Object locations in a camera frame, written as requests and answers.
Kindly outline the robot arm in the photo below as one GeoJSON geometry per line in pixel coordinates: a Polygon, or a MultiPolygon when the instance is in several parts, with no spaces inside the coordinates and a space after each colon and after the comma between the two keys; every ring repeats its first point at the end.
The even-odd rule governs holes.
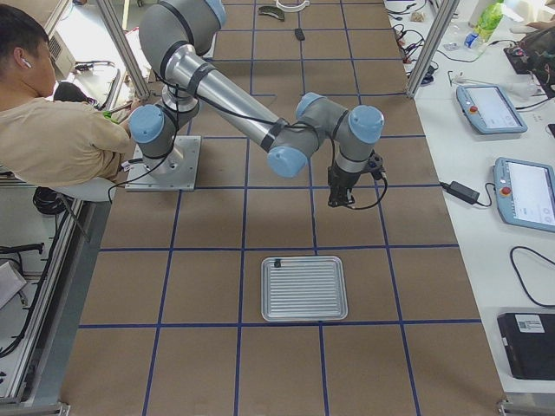
{"type": "Polygon", "coordinates": [[[386,179],[382,157],[374,149],[384,125],[382,112],[365,105],[347,109],[307,93],[297,105],[295,123],[275,115],[204,60],[225,20],[220,1],[159,1],[143,16],[140,46],[165,85],[160,101],[139,107],[130,117],[130,134],[144,163],[158,172],[160,162],[173,151],[177,132],[205,103],[257,143],[270,169],[284,178],[297,176],[330,140],[328,205],[354,208],[352,190],[361,175],[386,179]]]}

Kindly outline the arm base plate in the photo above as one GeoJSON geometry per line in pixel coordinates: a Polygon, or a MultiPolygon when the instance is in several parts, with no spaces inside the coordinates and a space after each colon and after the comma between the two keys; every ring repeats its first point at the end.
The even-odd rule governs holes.
{"type": "Polygon", "coordinates": [[[131,165],[125,189],[129,192],[192,192],[197,178],[201,140],[200,136],[178,135],[173,150],[160,166],[158,160],[144,159],[140,147],[136,145],[134,158],[141,161],[131,165]]]}

